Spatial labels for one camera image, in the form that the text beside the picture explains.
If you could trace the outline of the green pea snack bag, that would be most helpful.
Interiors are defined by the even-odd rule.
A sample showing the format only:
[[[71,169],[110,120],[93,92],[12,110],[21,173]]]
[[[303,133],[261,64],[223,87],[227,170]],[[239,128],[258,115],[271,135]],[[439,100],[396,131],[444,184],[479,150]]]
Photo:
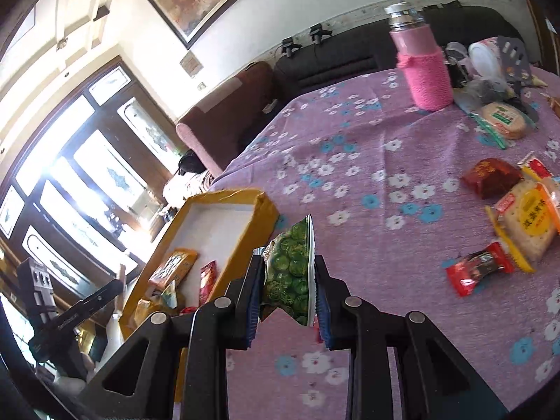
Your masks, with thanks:
[[[315,315],[315,235],[308,214],[278,234],[262,251],[265,278],[260,320],[276,309],[302,326],[312,326]]]

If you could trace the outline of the red chocolate candy packet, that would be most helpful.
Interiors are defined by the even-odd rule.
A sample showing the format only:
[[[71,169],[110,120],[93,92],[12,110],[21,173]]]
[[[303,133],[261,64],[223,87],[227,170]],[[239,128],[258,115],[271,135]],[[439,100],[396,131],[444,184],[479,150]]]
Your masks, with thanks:
[[[460,297],[474,293],[476,287],[495,273],[512,274],[515,271],[508,254],[499,242],[459,259],[445,271],[447,278]]]

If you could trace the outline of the dark red snack pouch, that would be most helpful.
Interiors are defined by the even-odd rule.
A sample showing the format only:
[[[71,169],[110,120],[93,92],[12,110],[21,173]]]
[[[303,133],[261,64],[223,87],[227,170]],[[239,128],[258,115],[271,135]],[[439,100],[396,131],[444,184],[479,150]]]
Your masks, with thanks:
[[[523,179],[519,168],[499,158],[485,158],[477,162],[460,178],[479,198],[503,195]]]

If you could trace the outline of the orange striped cracker packet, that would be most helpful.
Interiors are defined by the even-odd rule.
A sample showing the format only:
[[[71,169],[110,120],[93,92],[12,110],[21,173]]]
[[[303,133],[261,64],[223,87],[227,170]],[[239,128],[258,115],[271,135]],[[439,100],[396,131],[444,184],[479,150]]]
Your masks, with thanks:
[[[486,206],[485,213],[516,266],[534,273],[534,265],[557,234],[542,184],[545,178],[552,178],[552,171],[533,153],[518,167],[521,179],[492,207]]]

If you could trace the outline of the small red candy packet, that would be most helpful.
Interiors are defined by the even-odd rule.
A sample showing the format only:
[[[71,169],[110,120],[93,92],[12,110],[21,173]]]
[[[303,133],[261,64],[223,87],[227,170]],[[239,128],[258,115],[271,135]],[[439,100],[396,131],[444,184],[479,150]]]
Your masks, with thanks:
[[[200,269],[199,305],[205,305],[214,289],[217,277],[216,261],[208,262]]]

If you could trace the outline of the purple floral tablecloth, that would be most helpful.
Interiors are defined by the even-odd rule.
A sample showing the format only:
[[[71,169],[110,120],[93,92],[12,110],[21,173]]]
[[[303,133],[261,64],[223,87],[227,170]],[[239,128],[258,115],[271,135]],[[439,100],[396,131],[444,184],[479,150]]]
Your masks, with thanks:
[[[559,79],[535,72],[544,86],[522,99],[538,127],[506,149],[453,105],[417,108],[390,68],[292,100],[212,189],[265,191],[277,232],[310,216],[333,277],[381,311],[427,314],[515,408],[559,372],[558,243],[532,274],[492,275],[466,298],[446,269],[494,239],[484,203],[461,181],[469,168],[531,154],[559,169],[559,120],[547,102]]]

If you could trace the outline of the wooden glass door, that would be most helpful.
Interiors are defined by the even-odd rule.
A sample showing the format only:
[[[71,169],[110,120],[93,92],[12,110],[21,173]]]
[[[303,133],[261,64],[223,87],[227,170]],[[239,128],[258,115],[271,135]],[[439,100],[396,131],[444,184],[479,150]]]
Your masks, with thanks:
[[[77,298],[119,274],[139,275],[184,152],[131,68],[111,60],[55,107],[4,177],[9,259],[44,264],[57,289]]]

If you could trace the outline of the round green label biscuit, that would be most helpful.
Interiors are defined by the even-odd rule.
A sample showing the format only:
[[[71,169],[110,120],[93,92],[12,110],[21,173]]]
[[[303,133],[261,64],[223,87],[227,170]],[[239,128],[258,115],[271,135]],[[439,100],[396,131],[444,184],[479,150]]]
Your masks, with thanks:
[[[523,114],[507,103],[494,101],[476,110],[476,116],[504,139],[522,139],[530,129]]]

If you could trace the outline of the pink sleeved thermos bottle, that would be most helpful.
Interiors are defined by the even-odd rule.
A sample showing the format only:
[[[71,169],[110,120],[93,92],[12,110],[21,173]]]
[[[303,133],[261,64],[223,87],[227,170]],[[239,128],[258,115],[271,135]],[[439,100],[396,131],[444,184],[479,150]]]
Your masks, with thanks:
[[[425,111],[450,105],[452,84],[432,28],[405,1],[385,7],[384,12],[397,48],[397,68],[404,74],[414,103]]]

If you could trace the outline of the black leather sofa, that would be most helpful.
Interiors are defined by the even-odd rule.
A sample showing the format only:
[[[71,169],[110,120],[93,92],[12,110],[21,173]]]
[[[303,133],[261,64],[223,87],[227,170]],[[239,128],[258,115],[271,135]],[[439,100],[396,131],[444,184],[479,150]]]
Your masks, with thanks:
[[[465,46],[485,38],[506,36],[519,39],[518,30],[496,10],[463,6],[458,1],[440,7],[432,5],[420,14],[432,28],[436,43]],[[327,85],[365,73],[392,69],[397,50],[389,34],[388,21],[351,28],[281,57],[273,69],[277,99],[283,103]]]

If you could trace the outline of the white plastic cup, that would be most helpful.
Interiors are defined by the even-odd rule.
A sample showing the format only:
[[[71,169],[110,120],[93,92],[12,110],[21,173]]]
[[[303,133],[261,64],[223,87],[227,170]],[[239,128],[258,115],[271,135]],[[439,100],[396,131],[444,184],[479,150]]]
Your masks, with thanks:
[[[503,78],[500,50],[496,37],[486,38],[470,44],[468,54],[478,76],[483,78]]]

